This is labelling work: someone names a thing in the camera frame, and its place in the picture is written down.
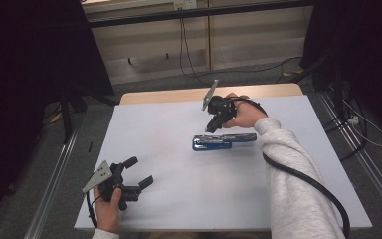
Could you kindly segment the person's right hand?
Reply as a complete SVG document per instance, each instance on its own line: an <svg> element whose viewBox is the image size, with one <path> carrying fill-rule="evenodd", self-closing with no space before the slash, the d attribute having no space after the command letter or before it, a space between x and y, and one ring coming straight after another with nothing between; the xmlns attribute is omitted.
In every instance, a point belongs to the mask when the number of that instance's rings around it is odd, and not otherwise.
<svg viewBox="0 0 382 239"><path fill-rule="evenodd" d="M237 101L237 97L238 96L234 93L229 93L227 95L227 98L235 99L234 105L236 107L237 114L233 119L225 122L223 124L223 128L231 128L235 126L250 128L253 127L258 120L267 116L250 103L245 101Z"/></svg>

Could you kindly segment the black horizontal bar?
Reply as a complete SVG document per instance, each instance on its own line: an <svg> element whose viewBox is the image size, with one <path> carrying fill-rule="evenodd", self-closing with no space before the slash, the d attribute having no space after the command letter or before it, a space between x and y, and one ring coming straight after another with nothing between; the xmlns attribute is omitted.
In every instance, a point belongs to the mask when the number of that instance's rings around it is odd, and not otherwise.
<svg viewBox="0 0 382 239"><path fill-rule="evenodd" d="M197 18L227 14L238 14L256 11L280 10L288 8L313 6L315 0L274 0L263 3L239 4L220 7L208 7L191 10L177 10L170 12L151 13L128 17L110 17L97 20L89 20L90 28L111 27L148 22L158 22L176 19Z"/></svg>

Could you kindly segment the blue stapler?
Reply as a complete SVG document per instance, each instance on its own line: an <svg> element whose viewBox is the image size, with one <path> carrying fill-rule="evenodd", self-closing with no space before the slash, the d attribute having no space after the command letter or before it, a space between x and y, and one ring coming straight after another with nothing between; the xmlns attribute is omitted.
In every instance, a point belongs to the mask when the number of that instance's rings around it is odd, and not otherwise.
<svg viewBox="0 0 382 239"><path fill-rule="evenodd" d="M230 149L234 142L256 141L255 133L237 133L222 135L195 135L192 149L195 151Z"/></svg>

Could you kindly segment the person's left hand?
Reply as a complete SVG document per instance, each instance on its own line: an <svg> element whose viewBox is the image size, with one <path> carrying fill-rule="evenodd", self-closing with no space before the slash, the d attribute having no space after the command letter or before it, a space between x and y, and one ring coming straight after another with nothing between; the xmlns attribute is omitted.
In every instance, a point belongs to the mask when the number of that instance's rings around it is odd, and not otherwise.
<svg viewBox="0 0 382 239"><path fill-rule="evenodd" d="M97 228L110 233L118 233L120 230L118 203L121 198L121 190L116 188L110 202L106 202L100 197L98 187L95 187L94 197Z"/></svg>

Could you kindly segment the white table cover sheet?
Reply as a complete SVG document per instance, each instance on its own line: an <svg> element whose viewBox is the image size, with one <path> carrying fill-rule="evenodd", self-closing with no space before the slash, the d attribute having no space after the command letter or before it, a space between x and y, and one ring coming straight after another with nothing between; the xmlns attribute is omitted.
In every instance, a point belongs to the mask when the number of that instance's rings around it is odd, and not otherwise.
<svg viewBox="0 0 382 239"><path fill-rule="evenodd" d="M351 229L372 227L307 96L255 99L282 128L296 135L313 157L324 186L346 209ZM123 172L124 184L149 175L152 185L128 203L121 229L133 231L269 230L270 186L258 144L195 151L194 135L206 133L212 118L202 103L119 105L114 108L95 165L138 163Z"/></svg>

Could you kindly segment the black stand legs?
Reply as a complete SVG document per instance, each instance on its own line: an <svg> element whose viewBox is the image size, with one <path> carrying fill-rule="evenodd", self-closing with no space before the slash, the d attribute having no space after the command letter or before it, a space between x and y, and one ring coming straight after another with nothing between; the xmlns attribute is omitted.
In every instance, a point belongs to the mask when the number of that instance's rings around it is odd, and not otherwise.
<svg viewBox="0 0 382 239"><path fill-rule="evenodd" d="M92 97L93 99L109 106L117 105L117 101L102 94L98 94L97 92L94 92L80 84L67 84L62 86L60 93L60 104L65 132L64 144L67 144L70 138L74 135L70 117L70 109L73 109L75 113L84 113L88 108L83 96Z"/></svg>

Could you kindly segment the black curtain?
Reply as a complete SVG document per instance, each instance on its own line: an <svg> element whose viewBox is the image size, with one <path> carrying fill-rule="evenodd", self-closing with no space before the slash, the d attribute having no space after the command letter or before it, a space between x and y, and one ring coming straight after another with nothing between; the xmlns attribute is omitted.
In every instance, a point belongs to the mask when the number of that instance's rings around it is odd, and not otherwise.
<svg viewBox="0 0 382 239"><path fill-rule="evenodd" d="M19 175L43 109L112 94L84 0L0 0L0 202Z"/></svg>
<svg viewBox="0 0 382 239"><path fill-rule="evenodd" d="M314 85L323 89L340 76L382 120L382 0L313 0L300 65L328 61Z"/></svg>

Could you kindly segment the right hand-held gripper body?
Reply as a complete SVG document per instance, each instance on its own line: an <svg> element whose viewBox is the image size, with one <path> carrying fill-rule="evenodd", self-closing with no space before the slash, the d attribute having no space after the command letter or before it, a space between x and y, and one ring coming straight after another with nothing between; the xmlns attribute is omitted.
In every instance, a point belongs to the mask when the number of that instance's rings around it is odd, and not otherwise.
<svg viewBox="0 0 382 239"><path fill-rule="evenodd" d="M219 81L215 80L203 98L202 110L207 111L209 115L213 116L211 119L211 122L213 123L216 123L217 118L227 118L229 121L236 114L236 109L232 106L232 101L230 99L214 95L218 83Z"/></svg>

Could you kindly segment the aluminium floor rail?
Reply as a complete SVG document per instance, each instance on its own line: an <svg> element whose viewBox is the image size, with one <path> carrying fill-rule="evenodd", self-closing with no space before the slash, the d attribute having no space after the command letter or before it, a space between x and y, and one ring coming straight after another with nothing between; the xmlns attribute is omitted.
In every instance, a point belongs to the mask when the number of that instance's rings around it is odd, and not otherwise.
<svg viewBox="0 0 382 239"><path fill-rule="evenodd" d="M24 239L40 239L45 227L52 205L55 201L57 190L60 186L66 165L72 154L77 140L78 131L75 129L64 142L63 148L47 184L46 190L40 200L39 206L29 224Z"/></svg>
<svg viewBox="0 0 382 239"><path fill-rule="evenodd" d="M351 148L350 154L357 158L382 198L382 171L377 166L371 154L365 147L361 146L362 141L366 139L366 136L358 133L352 124L344 122L342 119L338 118L337 111L334 109L335 104L330 96L321 95L319 98L324 104L327 112L333 118L336 128L340 131L343 138L346 140L346 143Z"/></svg>

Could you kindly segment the white wall socket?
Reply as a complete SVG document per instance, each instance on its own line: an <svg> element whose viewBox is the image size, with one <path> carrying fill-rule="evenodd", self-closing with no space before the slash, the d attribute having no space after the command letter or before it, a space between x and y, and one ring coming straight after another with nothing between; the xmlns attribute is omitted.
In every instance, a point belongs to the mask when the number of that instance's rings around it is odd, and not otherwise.
<svg viewBox="0 0 382 239"><path fill-rule="evenodd" d="M175 0L173 2L175 10L190 10L197 8L197 0Z"/></svg>

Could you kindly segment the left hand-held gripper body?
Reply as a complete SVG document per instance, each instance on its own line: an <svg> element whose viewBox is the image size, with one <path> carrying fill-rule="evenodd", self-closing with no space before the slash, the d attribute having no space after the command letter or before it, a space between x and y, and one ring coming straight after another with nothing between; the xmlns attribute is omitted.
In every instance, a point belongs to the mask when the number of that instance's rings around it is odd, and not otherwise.
<svg viewBox="0 0 382 239"><path fill-rule="evenodd" d="M141 189L139 186L125 186L123 184L122 173L127 168L124 168L122 164L123 162L108 165L107 161L104 160L92 174L86 186L83 188L82 193L88 193L97 186L100 197L104 201L110 202L114 190L120 188L122 194L118 208L120 211L125 211L127 202L138 201Z"/></svg>

